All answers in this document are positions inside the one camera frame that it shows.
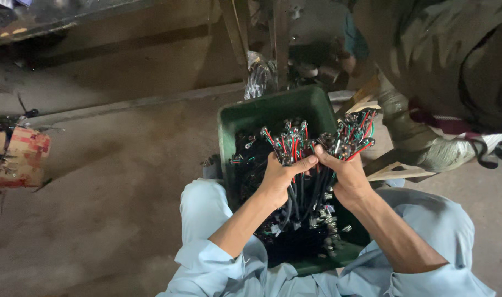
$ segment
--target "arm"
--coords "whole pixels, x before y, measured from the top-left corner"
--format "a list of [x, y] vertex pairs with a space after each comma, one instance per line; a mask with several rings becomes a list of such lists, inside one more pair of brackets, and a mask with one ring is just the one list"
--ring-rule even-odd
[[337, 173], [335, 196], [373, 236], [395, 272], [423, 273], [448, 264], [372, 190], [359, 157], [341, 161], [324, 152], [320, 145], [315, 154]]
[[264, 181], [258, 190], [209, 240], [232, 257], [237, 257], [260, 224], [287, 201], [291, 179], [317, 162], [315, 156], [309, 156], [290, 167], [283, 167], [275, 153], [269, 154]]

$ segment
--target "finger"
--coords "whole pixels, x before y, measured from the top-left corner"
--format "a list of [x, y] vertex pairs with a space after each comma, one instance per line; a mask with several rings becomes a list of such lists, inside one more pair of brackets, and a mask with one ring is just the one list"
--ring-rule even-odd
[[317, 156], [320, 163], [330, 167], [334, 171], [339, 170], [343, 165], [343, 162], [341, 160], [328, 154], [320, 144], [315, 146], [315, 155]]
[[317, 164], [318, 159], [314, 155], [311, 155], [307, 158], [301, 159], [297, 163], [291, 165], [288, 168], [290, 175], [296, 175], [305, 171], [308, 171], [311, 167]]
[[350, 163], [357, 172], [360, 172], [364, 174], [363, 170], [363, 162], [361, 161], [360, 154], [355, 156], [353, 159], [349, 160], [348, 163]]
[[282, 164], [278, 160], [277, 153], [275, 153], [275, 152], [269, 153], [269, 156], [267, 156], [267, 165], [268, 166], [280, 166], [280, 167], [282, 167]]

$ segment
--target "forearm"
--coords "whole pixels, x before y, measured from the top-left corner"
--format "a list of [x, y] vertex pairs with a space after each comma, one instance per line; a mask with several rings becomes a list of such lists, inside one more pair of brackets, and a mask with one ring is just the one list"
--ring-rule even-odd
[[233, 258], [237, 257], [254, 231], [273, 212], [266, 199], [260, 194], [251, 196], [209, 240]]
[[447, 264], [377, 193], [370, 192], [351, 211], [385, 253], [395, 272], [422, 273]]

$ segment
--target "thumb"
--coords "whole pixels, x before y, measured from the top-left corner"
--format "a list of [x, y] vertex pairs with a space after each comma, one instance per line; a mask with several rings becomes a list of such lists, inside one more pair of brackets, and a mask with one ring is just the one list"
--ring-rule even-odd
[[315, 155], [320, 163], [330, 167], [334, 171], [339, 171], [340, 167], [343, 165], [341, 160], [328, 154], [320, 144], [315, 146]]
[[301, 159], [297, 163], [288, 167], [290, 175], [296, 175], [305, 171], [308, 171], [313, 166], [315, 166], [318, 162], [318, 158], [314, 155], [311, 155], [307, 158]]

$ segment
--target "shirt cuff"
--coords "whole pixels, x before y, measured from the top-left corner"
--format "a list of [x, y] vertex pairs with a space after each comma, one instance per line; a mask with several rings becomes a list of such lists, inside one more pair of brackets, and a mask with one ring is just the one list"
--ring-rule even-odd
[[233, 259], [210, 240], [193, 240], [178, 251], [175, 261], [194, 273], [220, 272], [240, 279], [245, 271], [243, 256]]
[[386, 294], [391, 297], [495, 296], [495, 292], [477, 279], [470, 269], [456, 268], [452, 264], [424, 273], [393, 272]]

